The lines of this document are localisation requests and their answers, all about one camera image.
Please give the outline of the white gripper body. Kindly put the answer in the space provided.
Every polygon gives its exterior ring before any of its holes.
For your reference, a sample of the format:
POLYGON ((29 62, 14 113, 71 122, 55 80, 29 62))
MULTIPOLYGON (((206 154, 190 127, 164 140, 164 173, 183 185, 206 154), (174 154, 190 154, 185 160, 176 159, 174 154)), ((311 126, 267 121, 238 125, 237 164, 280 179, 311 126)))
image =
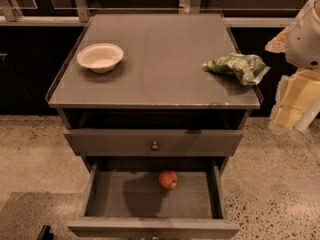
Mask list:
POLYGON ((273 134, 282 135, 295 129, 285 129, 273 123, 277 107, 292 109, 303 115, 320 97, 320 71, 298 68, 291 76, 283 76, 278 84, 276 103, 272 108, 269 129, 273 134))

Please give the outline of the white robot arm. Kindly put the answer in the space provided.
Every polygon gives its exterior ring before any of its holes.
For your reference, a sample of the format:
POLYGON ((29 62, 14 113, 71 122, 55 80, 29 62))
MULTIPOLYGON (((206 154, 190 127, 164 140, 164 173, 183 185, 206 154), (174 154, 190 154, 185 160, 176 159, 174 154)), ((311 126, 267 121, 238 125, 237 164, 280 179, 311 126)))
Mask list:
POLYGON ((305 131, 320 111, 320 0, 309 0, 265 50, 284 53, 297 68, 291 77, 281 77, 269 129, 276 135, 305 131))

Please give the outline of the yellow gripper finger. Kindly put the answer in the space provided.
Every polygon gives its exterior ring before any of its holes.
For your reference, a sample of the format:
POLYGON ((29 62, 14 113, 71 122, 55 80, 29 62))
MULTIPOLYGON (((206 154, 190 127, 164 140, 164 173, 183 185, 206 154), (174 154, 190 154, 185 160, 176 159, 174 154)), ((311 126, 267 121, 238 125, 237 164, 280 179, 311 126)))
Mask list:
POLYGON ((273 123, 285 129, 292 129, 301 117, 302 115, 295 110, 277 107, 274 112, 273 123))
POLYGON ((274 38, 272 38, 265 46, 265 50, 271 53, 285 53, 286 52, 286 38, 288 28, 284 28, 274 38))

